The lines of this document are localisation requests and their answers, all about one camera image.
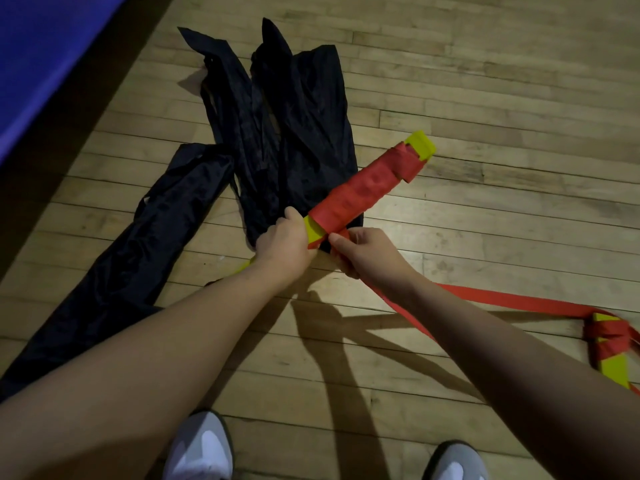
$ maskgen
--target forearm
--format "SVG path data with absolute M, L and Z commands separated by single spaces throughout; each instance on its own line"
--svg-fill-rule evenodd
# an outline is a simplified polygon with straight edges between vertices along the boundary
M 421 276 L 397 302 L 556 478 L 640 478 L 640 401 L 629 391 Z
M 0 408 L 0 477 L 23 478 L 35 463 L 69 459 L 91 468 L 92 478 L 144 475 L 279 286 L 267 269 L 251 266 L 126 329 L 9 399 Z M 117 445 L 123 446 L 117 454 L 100 453 Z M 136 467 L 107 474 L 105 468 L 118 466 L 98 466 L 92 459 L 112 454 L 119 460 L 135 454 Z

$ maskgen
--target black fabric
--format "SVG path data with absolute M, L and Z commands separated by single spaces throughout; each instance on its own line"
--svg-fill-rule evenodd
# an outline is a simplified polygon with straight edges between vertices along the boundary
M 0 381 L 0 400 L 158 311 L 175 260 L 233 175 L 223 145 L 183 144 L 133 223 L 30 339 Z
M 239 156 L 239 199 L 247 239 L 255 245 L 286 206 L 305 216 L 358 171 L 338 52 L 322 45 L 292 55 L 265 18 L 250 79 L 226 41 L 180 31 L 205 56 L 202 98 L 216 141 Z M 361 225 L 362 216 L 349 224 Z
M 133 224 L 6 371 L 0 400 L 155 313 L 173 263 L 227 184 L 238 194 L 247 238 L 254 245 L 286 206 L 306 215 L 358 170 L 334 46 L 292 55 L 265 19 L 264 42 L 252 57 L 250 79 L 226 41 L 181 32 L 205 56 L 202 97 L 219 144 L 180 147 L 140 202 Z M 362 225 L 362 217 L 350 225 Z

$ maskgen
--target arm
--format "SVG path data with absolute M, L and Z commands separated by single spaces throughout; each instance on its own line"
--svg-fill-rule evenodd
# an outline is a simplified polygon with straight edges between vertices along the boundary
M 640 398 L 428 281 L 381 230 L 352 229 L 351 239 L 330 236 L 343 270 L 420 320 L 549 473 L 640 478 Z
M 249 323 L 308 267 L 292 207 L 256 261 L 76 357 L 0 406 L 0 478 L 142 478 Z

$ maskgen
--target shoe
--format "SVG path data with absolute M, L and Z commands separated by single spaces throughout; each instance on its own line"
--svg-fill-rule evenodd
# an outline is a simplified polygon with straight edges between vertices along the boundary
M 436 448 L 422 480 L 489 480 L 489 474 L 476 450 L 453 440 Z
M 163 480 L 231 480 L 234 455 L 224 420 L 212 411 L 182 422 L 164 464 Z

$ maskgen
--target hand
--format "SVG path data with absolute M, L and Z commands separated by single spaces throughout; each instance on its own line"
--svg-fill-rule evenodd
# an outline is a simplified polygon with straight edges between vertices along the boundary
M 300 213 L 293 207 L 287 207 L 284 215 L 258 238 L 252 265 L 267 267 L 281 288 L 297 280 L 317 252 L 307 249 L 307 229 Z
M 347 276 L 362 278 L 390 299 L 404 290 L 411 279 L 421 277 L 381 229 L 353 227 L 349 236 L 351 240 L 334 233 L 329 236 L 331 254 Z

